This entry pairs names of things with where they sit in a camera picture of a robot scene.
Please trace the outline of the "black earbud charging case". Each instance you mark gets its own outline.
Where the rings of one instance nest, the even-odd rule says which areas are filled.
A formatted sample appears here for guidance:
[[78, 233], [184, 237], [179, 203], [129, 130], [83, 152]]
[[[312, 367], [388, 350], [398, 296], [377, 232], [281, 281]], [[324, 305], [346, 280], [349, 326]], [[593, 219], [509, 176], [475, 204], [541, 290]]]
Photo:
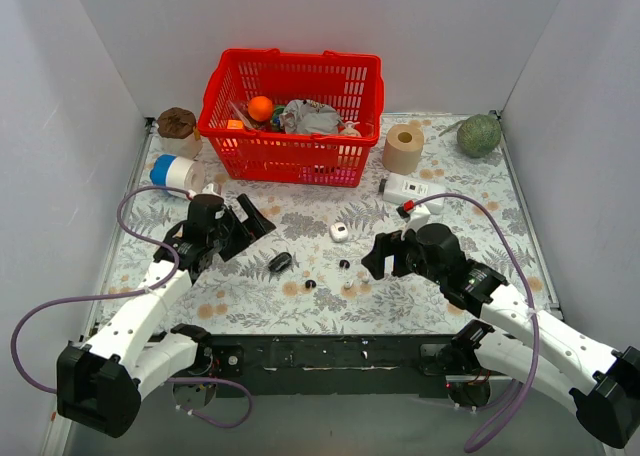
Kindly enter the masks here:
[[267, 267], [270, 273], [278, 274], [291, 266], [293, 261], [289, 252], [281, 252], [269, 261]]

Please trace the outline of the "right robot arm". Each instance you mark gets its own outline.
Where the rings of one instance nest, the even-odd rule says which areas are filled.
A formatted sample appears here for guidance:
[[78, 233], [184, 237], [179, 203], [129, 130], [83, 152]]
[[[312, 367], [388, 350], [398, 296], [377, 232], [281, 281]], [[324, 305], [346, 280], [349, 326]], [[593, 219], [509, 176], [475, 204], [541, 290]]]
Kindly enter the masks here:
[[624, 448], [639, 427], [639, 351], [620, 351], [574, 330], [545, 310], [531, 308], [518, 289], [489, 266], [468, 258], [443, 224], [380, 233], [362, 264], [384, 276], [419, 275], [445, 299], [494, 329], [491, 348], [475, 338], [452, 349], [464, 373], [485, 367], [509, 375], [574, 410], [601, 443]]

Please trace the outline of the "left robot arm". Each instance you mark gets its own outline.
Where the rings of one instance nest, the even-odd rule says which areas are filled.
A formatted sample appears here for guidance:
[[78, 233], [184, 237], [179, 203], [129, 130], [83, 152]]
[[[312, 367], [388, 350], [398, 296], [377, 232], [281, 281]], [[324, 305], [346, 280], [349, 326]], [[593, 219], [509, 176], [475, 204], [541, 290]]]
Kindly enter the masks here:
[[156, 344], [149, 340], [215, 257], [228, 261], [275, 230], [247, 195], [237, 200], [245, 220], [218, 195], [193, 196], [186, 219], [155, 252], [140, 294], [86, 342], [62, 351], [56, 365], [61, 416], [117, 438], [131, 427], [142, 401], [166, 382], [235, 386], [244, 359], [240, 347], [219, 346], [208, 331], [188, 324]]

